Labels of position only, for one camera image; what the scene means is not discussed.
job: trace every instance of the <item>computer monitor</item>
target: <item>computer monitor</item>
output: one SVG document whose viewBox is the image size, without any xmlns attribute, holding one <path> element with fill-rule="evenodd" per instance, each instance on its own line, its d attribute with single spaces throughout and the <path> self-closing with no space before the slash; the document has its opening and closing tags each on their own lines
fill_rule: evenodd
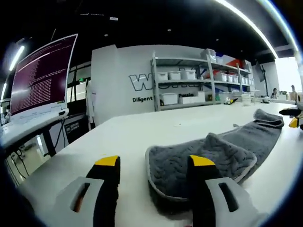
<svg viewBox="0 0 303 227">
<path fill-rule="evenodd" d="M 19 62 L 11 91 L 11 120 L 67 108 L 67 76 L 77 37 L 53 41 Z"/>
</svg>

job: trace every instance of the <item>person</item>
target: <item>person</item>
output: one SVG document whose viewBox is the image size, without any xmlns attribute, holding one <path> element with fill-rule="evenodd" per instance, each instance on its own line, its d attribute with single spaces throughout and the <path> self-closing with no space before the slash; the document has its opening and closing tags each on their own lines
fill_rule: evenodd
<svg viewBox="0 0 303 227">
<path fill-rule="evenodd" d="M 292 85 L 292 92 L 290 93 L 290 100 L 297 101 L 298 93 L 294 90 L 294 85 Z"/>
<path fill-rule="evenodd" d="M 276 97 L 276 94 L 277 94 L 277 89 L 274 88 L 273 93 L 271 93 L 270 98 L 277 98 L 277 97 Z"/>
</svg>

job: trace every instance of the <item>ceiling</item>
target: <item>ceiling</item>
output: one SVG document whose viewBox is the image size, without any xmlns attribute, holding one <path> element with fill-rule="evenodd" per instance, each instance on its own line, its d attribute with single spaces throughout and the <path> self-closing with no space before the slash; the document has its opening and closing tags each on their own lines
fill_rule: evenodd
<svg viewBox="0 0 303 227">
<path fill-rule="evenodd" d="M 228 1 L 254 22 L 274 47 L 289 44 L 256 1 Z M 4 42 L 0 46 L 2 62 L 7 60 L 10 43 L 21 38 L 26 38 L 26 55 L 50 42 L 52 36 L 55 40 L 75 33 L 79 36 L 72 66 L 90 61 L 93 49 L 111 44 L 117 47 L 171 44 L 211 48 L 251 62 L 256 59 L 256 53 L 268 49 L 242 19 L 214 0 L 32 0 L 18 3 L 12 0 L 6 4 L 9 4 L 8 10 L 2 15 L 2 21 L 6 21 L 2 26 Z M 291 54 L 292 50 L 282 53 L 283 56 Z M 263 55 L 258 60 L 273 61 L 273 56 Z"/>
</svg>

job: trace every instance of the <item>yellow object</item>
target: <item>yellow object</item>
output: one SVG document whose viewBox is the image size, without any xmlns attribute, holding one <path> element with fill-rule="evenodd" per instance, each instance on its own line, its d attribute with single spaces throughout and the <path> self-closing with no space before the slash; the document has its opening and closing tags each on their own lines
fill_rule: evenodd
<svg viewBox="0 0 303 227">
<path fill-rule="evenodd" d="M 194 161 L 194 166 L 214 166 L 214 162 L 205 157 L 199 157 L 196 155 L 190 156 Z"/>
<path fill-rule="evenodd" d="M 292 121 L 289 124 L 289 127 L 291 128 L 297 128 L 299 124 L 299 120 L 297 118 L 293 118 Z"/>
<path fill-rule="evenodd" d="M 95 165 L 98 166 L 115 166 L 116 160 L 118 158 L 118 155 L 111 156 L 111 157 L 104 157 L 97 162 L 95 162 Z"/>
</svg>

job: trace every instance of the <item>gray cloth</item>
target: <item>gray cloth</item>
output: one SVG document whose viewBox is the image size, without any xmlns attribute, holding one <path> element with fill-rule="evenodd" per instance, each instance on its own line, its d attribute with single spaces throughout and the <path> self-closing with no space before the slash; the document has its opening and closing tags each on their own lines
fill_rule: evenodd
<svg viewBox="0 0 303 227">
<path fill-rule="evenodd" d="M 171 201 L 187 201 L 187 157 L 212 160 L 223 177 L 243 182 L 264 162 L 284 126 L 282 117 L 261 109 L 255 120 L 232 131 L 183 144 L 151 147 L 146 151 L 147 174 L 153 189 Z"/>
</svg>

